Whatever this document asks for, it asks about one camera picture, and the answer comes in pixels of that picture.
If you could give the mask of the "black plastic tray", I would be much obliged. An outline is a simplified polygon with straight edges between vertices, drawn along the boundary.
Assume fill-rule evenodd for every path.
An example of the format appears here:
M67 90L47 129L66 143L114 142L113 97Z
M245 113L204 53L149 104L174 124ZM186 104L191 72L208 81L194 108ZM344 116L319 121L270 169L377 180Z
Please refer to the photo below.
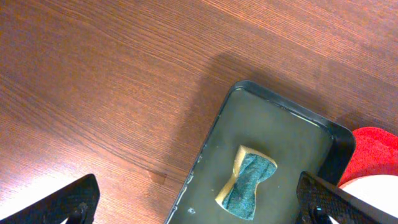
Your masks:
M300 223L296 195L300 174L311 172L337 185L355 150L352 132L249 80L230 89L167 223L240 223L216 203L233 171L240 146L277 163L257 188L254 223Z

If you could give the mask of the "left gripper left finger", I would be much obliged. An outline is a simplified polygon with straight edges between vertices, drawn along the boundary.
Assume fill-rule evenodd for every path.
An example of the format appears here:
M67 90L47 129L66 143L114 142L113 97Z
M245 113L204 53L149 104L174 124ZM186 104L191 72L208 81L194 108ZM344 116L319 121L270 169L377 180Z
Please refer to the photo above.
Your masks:
M1 223L92 224L100 199L94 174L87 174L32 205L1 220Z

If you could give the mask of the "green yellow sponge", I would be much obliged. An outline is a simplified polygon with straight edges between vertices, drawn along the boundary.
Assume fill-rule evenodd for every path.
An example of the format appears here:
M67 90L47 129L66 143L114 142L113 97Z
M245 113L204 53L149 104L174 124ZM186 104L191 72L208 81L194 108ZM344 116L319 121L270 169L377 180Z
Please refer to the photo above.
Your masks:
M253 220L257 187L274 175L276 170L275 160L250 147L240 145L234 159L231 177L215 201L228 213L243 220Z

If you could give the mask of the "red plastic tray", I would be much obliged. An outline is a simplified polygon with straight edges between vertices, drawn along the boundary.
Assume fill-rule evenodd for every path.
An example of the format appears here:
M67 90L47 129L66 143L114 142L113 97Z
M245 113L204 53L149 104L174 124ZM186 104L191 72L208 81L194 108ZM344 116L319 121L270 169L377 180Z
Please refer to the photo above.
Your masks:
M354 153L340 179L342 186L370 175L397 175L397 136L376 127L353 131Z

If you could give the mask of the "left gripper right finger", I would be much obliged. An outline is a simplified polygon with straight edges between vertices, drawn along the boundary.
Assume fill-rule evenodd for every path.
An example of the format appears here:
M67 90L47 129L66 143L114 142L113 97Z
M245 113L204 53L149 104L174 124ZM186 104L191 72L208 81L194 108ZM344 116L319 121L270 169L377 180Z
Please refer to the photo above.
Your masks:
M303 171L297 185L299 223L395 224L397 218Z

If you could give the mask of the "white round plate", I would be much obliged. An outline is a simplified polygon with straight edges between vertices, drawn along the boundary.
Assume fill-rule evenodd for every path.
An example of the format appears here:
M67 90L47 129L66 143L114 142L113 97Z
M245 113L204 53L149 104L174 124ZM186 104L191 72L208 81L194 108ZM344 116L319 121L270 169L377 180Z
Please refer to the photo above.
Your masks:
M397 218L397 176L359 177L344 183L340 189Z

